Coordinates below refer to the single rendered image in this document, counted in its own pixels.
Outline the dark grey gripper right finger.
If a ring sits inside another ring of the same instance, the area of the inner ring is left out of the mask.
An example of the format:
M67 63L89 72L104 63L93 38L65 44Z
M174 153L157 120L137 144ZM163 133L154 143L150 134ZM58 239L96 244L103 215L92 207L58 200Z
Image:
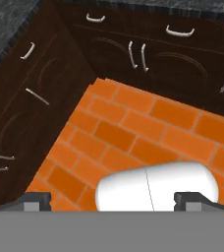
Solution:
M223 212L224 205L213 203L198 192L176 192L175 212Z

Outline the white rounded object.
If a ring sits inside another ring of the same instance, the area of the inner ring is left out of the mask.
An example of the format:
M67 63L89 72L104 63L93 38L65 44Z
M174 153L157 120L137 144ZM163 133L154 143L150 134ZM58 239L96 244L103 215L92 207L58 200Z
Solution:
M117 171L103 177L95 189L100 212L173 212L176 192L198 192L219 199L214 175L195 161L173 161Z

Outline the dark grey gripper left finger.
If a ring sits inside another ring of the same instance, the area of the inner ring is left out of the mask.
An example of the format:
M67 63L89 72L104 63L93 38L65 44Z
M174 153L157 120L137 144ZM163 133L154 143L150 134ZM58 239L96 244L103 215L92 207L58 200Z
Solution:
M0 206L0 211L9 212L50 212L49 192L28 192L14 202Z

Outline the dark wood cupboard door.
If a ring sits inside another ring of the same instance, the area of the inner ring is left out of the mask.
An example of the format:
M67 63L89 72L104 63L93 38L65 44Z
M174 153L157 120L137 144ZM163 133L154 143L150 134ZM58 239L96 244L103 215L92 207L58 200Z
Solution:
M4 97L0 108L0 155L15 159L0 159L0 167L8 166L28 153L45 121L59 106L45 108L33 102L25 87L9 98Z
M224 85L224 54L156 41L146 44L140 73L146 89L182 103L203 107L206 100Z
M76 79L86 68L87 63L76 43L67 33L58 33L29 74L25 89L31 89L50 104L29 94L33 102L45 108L56 108L73 90Z
M23 172L0 172L0 206L22 197L31 183L32 177Z
M111 79L126 85L139 85L138 71L131 63L129 40L120 34L84 27L73 27L80 49L101 79Z

